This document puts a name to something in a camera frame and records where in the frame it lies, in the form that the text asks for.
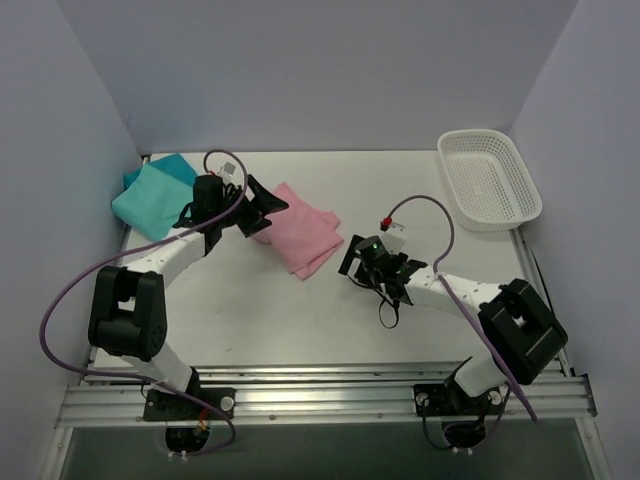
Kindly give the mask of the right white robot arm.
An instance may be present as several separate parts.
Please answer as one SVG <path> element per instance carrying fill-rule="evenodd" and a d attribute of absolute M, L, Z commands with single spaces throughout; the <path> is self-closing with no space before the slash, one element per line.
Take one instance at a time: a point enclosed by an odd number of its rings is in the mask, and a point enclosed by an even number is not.
<path fill-rule="evenodd" d="M 471 357 L 450 376 L 444 400 L 455 412 L 475 406 L 480 395 L 505 383 L 529 385 L 568 342 L 568 334 L 534 287 L 473 281 L 437 272 L 420 260 L 393 253 L 378 236 L 352 237 L 339 268 L 372 290 L 394 312 L 402 305 L 429 307 L 467 320 L 487 352 Z"/>

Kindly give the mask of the pink t shirt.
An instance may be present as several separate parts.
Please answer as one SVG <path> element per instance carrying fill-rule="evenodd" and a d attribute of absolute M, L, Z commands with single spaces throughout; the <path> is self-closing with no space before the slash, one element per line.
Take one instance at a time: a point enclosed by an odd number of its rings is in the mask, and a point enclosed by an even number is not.
<path fill-rule="evenodd" d="M 273 193 L 289 207 L 269 215 L 272 225 L 256 233 L 253 239 L 270 245 L 286 271 L 304 281 L 342 246 L 344 240 L 337 232 L 340 220 L 334 212 L 306 203 L 285 182 Z"/>

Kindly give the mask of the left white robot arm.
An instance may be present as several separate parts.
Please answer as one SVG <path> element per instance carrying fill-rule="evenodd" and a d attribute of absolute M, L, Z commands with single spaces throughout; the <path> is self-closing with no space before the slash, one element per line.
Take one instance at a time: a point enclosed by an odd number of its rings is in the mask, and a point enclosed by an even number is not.
<path fill-rule="evenodd" d="M 247 187 L 251 198 L 224 176 L 198 176 L 192 200 L 173 225 L 177 240 L 123 266 L 103 267 L 96 277 L 89 343 L 168 391 L 166 408 L 179 419 L 200 411 L 202 395 L 198 372 L 168 344 L 165 290 L 213 250 L 224 229 L 236 226 L 248 238 L 272 225 L 270 214 L 289 208 L 253 175 Z"/>

